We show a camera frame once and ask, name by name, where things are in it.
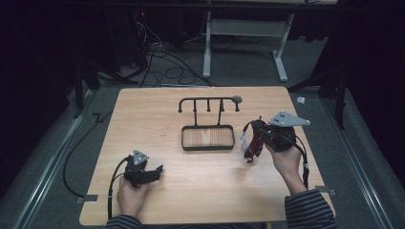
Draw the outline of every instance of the wooden table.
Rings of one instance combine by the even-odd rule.
[[[193,102],[185,97],[238,95],[240,111],[224,101],[221,124],[233,126],[235,146],[226,151],[184,151],[181,128],[194,124]],[[197,101],[199,125],[216,124],[219,102]],[[285,220],[284,199],[288,189],[264,149],[253,163],[246,164],[240,151],[240,136],[247,122],[260,115],[264,121],[285,111],[296,115],[284,87],[123,89],[105,136],[88,195],[96,201],[84,203],[80,222],[103,225],[107,221],[109,183],[118,163],[135,149],[150,156],[146,171],[161,164],[160,180],[152,183],[139,219],[144,224],[250,222]],[[304,141],[310,166],[309,188],[324,186],[301,127],[296,134]],[[246,132],[247,144],[252,130]],[[114,186],[113,216],[117,206],[118,182]],[[330,198],[324,195],[331,206]]]

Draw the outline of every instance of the person's right hand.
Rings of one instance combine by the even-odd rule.
[[[270,146],[265,145],[273,157],[274,167],[281,176],[298,175],[301,152],[295,146],[283,152],[275,152]]]
[[[274,167],[286,183],[289,193],[295,195],[307,191],[298,173],[301,152],[295,146],[283,152],[275,152],[267,144],[265,146],[270,151]]]

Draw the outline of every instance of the striped sleeve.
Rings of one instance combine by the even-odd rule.
[[[136,218],[126,215],[119,215],[108,220],[105,228],[109,229],[140,229],[142,224]]]
[[[328,203],[314,189],[286,197],[288,228],[337,228]]]

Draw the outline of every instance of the hand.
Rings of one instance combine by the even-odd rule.
[[[298,175],[301,152],[295,146],[292,146],[286,151],[277,153],[270,146],[265,145],[273,157],[274,167],[281,176]]]
[[[307,191],[306,186],[300,178],[298,168],[300,165],[301,152],[292,146],[286,151],[276,153],[270,146],[265,144],[273,157],[273,163],[276,170],[283,177],[289,193],[291,195]]]
[[[124,177],[119,179],[119,191],[117,193],[118,205],[122,215],[136,217],[143,201],[149,183],[142,184],[138,189],[134,188]]]

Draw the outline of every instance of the person's left hand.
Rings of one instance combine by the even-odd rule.
[[[139,188],[134,188],[124,177],[119,179],[119,190],[117,200],[122,215],[136,217],[145,200],[149,183],[142,184]]]

